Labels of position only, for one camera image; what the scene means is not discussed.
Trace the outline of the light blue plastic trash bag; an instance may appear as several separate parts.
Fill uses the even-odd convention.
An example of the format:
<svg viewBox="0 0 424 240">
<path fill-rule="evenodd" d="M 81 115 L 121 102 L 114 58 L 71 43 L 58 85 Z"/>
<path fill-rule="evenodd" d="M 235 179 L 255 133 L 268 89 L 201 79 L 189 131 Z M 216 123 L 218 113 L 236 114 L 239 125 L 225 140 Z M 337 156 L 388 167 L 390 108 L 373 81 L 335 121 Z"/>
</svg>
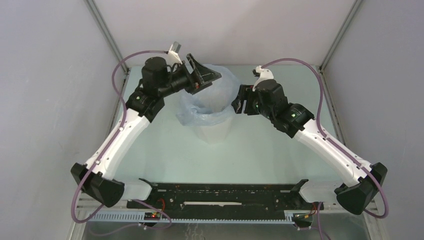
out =
<svg viewBox="0 0 424 240">
<path fill-rule="evenodd" d="M 220 73 L 221 78 L 198 93 L 183 91 L 180 94 L 176 117 L 183 126 L 214 126 L 236 115 L 231 103 L 238 94 L 241 81 L 224 66 L 205 66 Z"/>
</svg>

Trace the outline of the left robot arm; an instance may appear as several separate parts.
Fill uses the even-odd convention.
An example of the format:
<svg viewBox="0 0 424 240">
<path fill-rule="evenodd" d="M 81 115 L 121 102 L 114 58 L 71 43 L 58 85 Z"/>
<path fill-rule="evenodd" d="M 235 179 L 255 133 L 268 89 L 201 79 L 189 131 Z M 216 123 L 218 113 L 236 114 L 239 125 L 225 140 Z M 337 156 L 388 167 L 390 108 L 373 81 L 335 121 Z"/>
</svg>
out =
<svg viewBox="0 0 424 240">
<path fill-rule="evenodd" d="M 122 199 L 137 199 L 145 208 L 153 208 L 158 194 L 147 183 L 124 183 L 115 179 L 117 169 L 136 138 L 154 120 L 165 105 L 165 97 L 181 90 L 196 94 L 222 75 L 198 61 L 186 58 L 191 70 L 175 52 L 148 58 L 141 69 L 139 86 L 124 102 L 123 113 L 112 132 L 85 164 L 75 163 L 70 172 L 83 193 L 105 207 Z"/>
</svg>

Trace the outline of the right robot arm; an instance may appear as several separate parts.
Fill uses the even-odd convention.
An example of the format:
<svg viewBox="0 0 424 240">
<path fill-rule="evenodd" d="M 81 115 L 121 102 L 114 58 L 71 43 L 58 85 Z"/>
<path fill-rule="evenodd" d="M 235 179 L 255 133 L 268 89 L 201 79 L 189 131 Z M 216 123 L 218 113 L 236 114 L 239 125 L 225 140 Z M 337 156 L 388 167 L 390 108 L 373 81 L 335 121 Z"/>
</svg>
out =
<svg viewBox="0 0 424 240">
<path fill-rule="evenodd" d="M 331 134 L 325 133 L 307 108 L 291 103 L 274 79 L 256 85 L 242 84 L 231 103 L 236 114 L 262 115 L 273 127 L 319 155 L 342 179 L 334 190 L 336 201 L 348 212 L 360 215 L 380 192 L 387 167 L 355 156 Z"/>
</svg>

